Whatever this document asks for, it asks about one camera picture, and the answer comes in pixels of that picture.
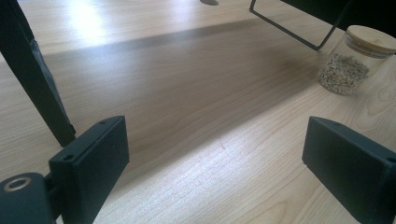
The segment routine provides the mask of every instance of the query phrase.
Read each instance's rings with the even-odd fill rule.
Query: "light wood grain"
[[[341,31],[315,52],[249,1],[20,4],[78,135],[126,116],[131,162],[95,223],[357,223],[302,163],[309,116],[396,150],[394,57],[354,96],[315,81]],[[328,28],[269,7],[312,41]],[[0,179],[46,174],[61,148],[4,59],[0,92]]]

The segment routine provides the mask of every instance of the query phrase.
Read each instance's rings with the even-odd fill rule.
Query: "black metal leg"
[[[274,25],[276,28],[278,28],[279,30],[285,32],[288,35],[291,35],[292,37],[294,37],[295,39],[299,40],[300,42],[302,42],[303,44],[307,45],[309,48],[314,49],[314,50],[319,50],[321,48],[323,48],[323,46],[326,44],[326,42],[329,40],[330,36],[332,35],[332,32],[334,32],[335,28],[337,28],[338,24],[340,23],[340,21],[344,18],[344,16],[346,15],[347,11],[349,10],[350,6],[352,5],[352,2],[354,0],[349,0],[346,3],[346,6],[344,7],[343,11],[340,13],[340,15],[338,16],[337,20],[334,22],[334,24],[332,25],[332,29],[329,31],[329,33],[327,33],[327,35],[325,36],[325,38],[323,39],[323,41],[318,45],[314,45],[311,42],[305,40],[304,38],[300,37],[299,35],[295,34],[294,32],[286,29],[285,27],[279,25],[278,23],[268,19],[267,17],[264,17],[262,14],[258,13],[257,11],[254,10],[254,6],[256,4],[256,0],[252,0],[250,3],[250,12],[253,13],[254,15],[258,16],[259,18],[261,18],[264,21],[269,22],[270,24]]]
[[[75,130],[17,0],[0,1],[0,51],[61,146],[72,142]]]

